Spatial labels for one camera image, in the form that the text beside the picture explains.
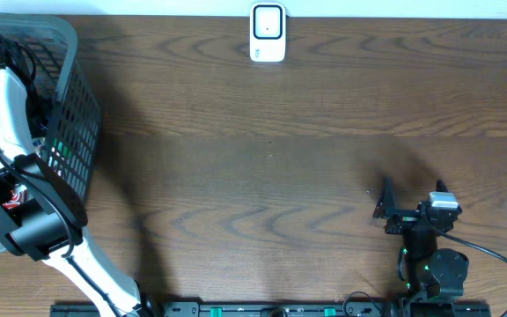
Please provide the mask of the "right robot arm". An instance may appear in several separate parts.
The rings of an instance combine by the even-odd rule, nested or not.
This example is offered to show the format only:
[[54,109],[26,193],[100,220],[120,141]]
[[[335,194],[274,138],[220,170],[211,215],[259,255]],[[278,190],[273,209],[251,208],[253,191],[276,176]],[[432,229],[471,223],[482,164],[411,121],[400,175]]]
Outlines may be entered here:
[[408,293],[383,308],[383,316],[454,316],[454,302],[464,293],[469,260],[456,250],[440,248],[437,238],[449,232],[462,213],[455,195],[439,180],[429,197],[410,209],[396,206],[393,186],[384,179],[373,212],[384,219],[385,233],[400,235],[398,275]]

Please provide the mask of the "orange Top chocolate bar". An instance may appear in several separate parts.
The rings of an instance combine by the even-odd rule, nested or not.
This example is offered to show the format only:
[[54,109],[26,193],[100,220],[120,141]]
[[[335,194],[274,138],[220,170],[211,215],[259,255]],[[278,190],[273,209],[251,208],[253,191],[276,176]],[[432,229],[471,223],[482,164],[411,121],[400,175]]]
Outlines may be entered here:
[[24,203],[27,196],[27,187],[24,185],[17,185],[11,190],[11,198],[7,202],[3,203],[3,207],[7,210],[12,210]]

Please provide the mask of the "green-lidded white jar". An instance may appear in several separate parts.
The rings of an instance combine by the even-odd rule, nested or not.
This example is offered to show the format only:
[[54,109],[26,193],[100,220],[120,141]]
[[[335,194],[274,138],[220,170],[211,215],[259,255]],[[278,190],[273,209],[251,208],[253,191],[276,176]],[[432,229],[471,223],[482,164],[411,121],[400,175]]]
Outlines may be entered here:
[[52,148],[52,152],[60,159],[64,161],[69,161],[71,157],[71,152],[68,148],[68,146],[62,142],[58,141],[57,139],[54,141],[54,145]]

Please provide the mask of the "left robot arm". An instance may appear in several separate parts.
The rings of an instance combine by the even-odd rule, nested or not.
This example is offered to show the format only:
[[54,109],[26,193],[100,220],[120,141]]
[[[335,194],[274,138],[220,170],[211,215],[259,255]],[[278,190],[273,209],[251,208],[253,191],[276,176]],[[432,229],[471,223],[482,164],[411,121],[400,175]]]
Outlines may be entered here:
[[41,96],[42,66],[28,46],[0,35],[0,243],[64,274],[101,316],[155,316],[88,228],[99,105],[73,63],[59,69],[64,87]]

